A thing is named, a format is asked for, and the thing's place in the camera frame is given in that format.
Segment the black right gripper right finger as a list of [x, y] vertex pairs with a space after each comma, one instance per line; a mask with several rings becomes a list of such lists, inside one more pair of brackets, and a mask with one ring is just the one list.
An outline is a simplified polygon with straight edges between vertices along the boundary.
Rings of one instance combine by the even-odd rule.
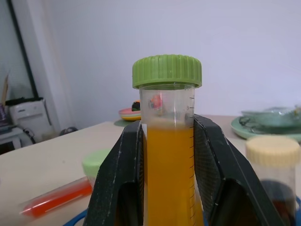
[[194, 169], [210, 226], [284, 223], [251, 164], [211, 119], [194, 116]]

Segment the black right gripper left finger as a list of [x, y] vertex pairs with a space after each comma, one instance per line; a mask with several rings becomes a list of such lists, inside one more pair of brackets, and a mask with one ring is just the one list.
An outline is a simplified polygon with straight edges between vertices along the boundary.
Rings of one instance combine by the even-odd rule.
[[142, 226], [143, 214], [143, 129], [136, 121], [124, 127], [101, 164], [84, 225]]

